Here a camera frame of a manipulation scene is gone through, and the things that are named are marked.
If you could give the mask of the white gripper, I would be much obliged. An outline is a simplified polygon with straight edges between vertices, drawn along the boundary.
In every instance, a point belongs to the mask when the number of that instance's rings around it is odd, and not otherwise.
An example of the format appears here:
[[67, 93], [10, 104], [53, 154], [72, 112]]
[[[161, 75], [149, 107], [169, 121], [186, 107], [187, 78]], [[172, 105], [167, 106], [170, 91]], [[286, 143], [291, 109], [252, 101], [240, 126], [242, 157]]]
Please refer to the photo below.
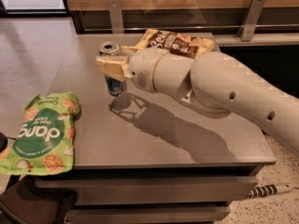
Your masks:
[[124, 56], [97, 56], [98, 69], [104, 75], [120, 82], [132, 79], [138, 89], [155, 93], [154, 71], [158, 62], [168, 51], [156, 48], [138, 50], [133, 46], [122, 46], [121, 53]]

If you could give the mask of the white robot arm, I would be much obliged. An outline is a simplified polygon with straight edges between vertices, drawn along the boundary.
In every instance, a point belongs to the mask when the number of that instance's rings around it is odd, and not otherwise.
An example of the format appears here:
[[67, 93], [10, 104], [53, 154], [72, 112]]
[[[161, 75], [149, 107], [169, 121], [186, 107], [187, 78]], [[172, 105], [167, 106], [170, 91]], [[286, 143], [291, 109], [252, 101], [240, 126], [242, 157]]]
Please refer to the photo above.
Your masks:
[[210, 51], [196, 59], [147, 48], [133, 52], [103, 44], [99, 70], [120, 83], [163, 93], [212, 118], [233, 112], [253, 122], [293, 154], [299, 154], [299, 100], [278, 89], [237, 59]]

